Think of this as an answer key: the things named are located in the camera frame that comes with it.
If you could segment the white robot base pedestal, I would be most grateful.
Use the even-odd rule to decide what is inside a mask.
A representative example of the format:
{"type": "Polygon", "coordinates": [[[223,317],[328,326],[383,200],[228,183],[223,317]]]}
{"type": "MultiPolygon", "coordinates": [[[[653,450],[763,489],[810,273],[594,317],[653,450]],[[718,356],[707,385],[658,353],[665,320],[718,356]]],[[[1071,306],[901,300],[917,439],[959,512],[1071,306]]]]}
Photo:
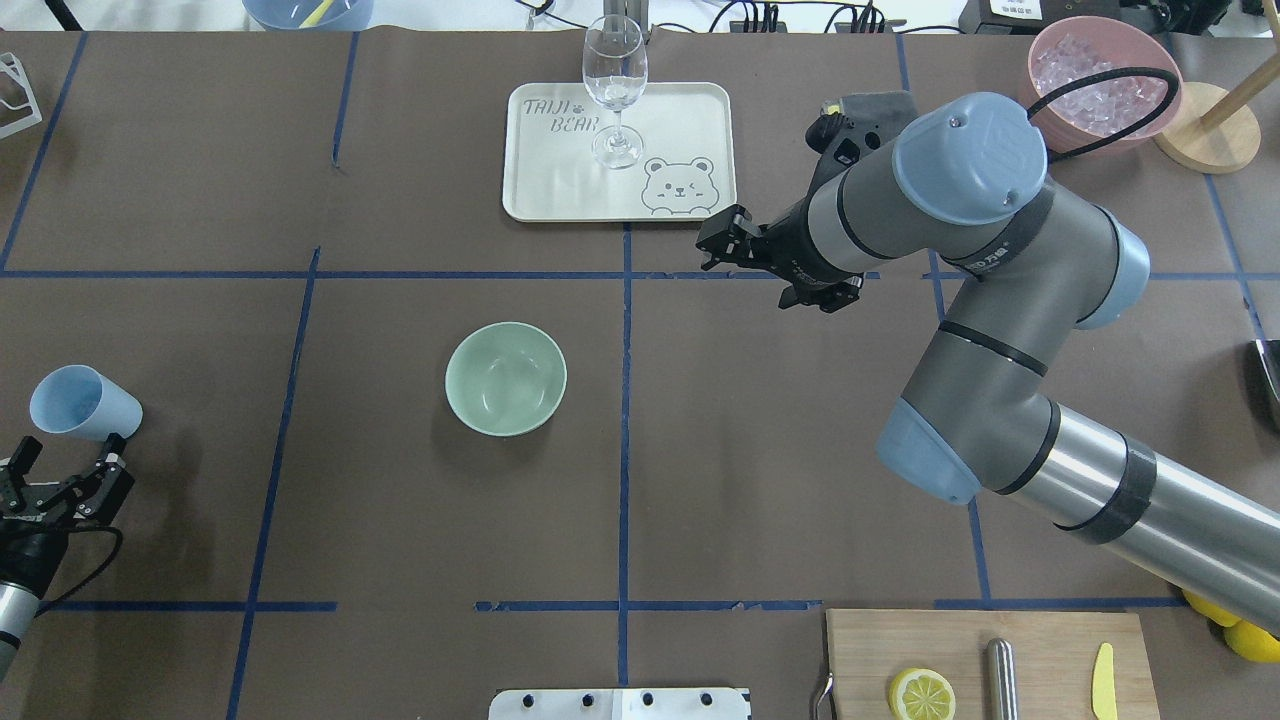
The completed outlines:
{"type": "Polygon", "coordinates": [[[751,719],[750,692],[732,687],[508,689],[489,719],[751,719]]]}

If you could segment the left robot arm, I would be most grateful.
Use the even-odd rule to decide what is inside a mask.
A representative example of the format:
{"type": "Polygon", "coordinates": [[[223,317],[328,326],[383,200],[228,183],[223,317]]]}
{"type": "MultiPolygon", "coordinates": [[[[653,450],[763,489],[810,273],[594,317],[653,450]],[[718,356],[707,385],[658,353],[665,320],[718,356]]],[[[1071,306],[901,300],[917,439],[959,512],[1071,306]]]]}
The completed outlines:
{"type": "Polygon", "coordinates": [[[1,464],[1,673],[15,660],[33,620],[55,609],[100,577],[124,544],[114,518],[134,486],[123,454],[127,441],[108,434],[93,462],[60,482],[29,483],[26,478],[44,446],[32,436],[20,439],[1,464]],[[70,537],[106,533],[108,556],[83,580],[49,600],[47,592],[70,537]]]}

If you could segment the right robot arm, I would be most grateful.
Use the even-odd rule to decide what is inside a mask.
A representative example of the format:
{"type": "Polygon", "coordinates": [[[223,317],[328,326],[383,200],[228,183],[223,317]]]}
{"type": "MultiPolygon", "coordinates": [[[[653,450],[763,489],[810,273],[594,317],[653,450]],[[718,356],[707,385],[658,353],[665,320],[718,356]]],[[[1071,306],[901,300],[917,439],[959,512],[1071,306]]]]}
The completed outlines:
{"type": "Polygon", "coordinates": [[[1142,240],[1050,178],[1027,109],[977,92],[918,117],[858,160],[829,137],[806,193],[756,225],[701,223],[707,266],[768,272],[783,309],[835,313],[874,268],[924,249],[966,279],[877,441],[879,460],[950,503],[989,489],[1270,633],[1277,514],[1041,392],[1074,331],[1107,325],[1149,281],[1142,240]]]}

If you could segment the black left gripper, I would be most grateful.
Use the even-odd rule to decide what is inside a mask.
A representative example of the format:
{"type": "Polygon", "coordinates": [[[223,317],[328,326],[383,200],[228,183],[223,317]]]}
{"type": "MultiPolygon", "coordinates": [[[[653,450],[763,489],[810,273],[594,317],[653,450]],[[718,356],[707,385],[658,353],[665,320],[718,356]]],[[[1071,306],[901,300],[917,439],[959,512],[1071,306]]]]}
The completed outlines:
{"type": "MultiPolygon", "coordinates": [[[[82,527],[111,527],[134,484],[123,454],[127,439],[109,433],[93,465],[61,483],[61,500],[40,516],[4,518],[1,577],[40,600],[47,597],[67,551],[70,534],[82,527]]],[[[1,461],[1,510],[23,511],[26,477],[44,446],[23,436],[14,452],[1,461]]]]}

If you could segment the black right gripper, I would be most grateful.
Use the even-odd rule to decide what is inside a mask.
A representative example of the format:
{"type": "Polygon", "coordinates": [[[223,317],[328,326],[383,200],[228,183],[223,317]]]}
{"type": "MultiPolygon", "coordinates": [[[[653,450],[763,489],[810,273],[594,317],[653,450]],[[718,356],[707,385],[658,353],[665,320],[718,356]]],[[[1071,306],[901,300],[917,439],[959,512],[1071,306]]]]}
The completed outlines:
{"type": "Polygon", "coordinates": [[[778,309],[818,307],[836,313],[860,299],[864,275],[851,275],[826,260],[815,246],[808,222],[808,205],[792,205],[776,222],[756,225],[748,209],[730,205],[701,223],[696,249],[703,251],[703,272],[722,263],[764,270],[790,282],[780,296],[778,309]]]}

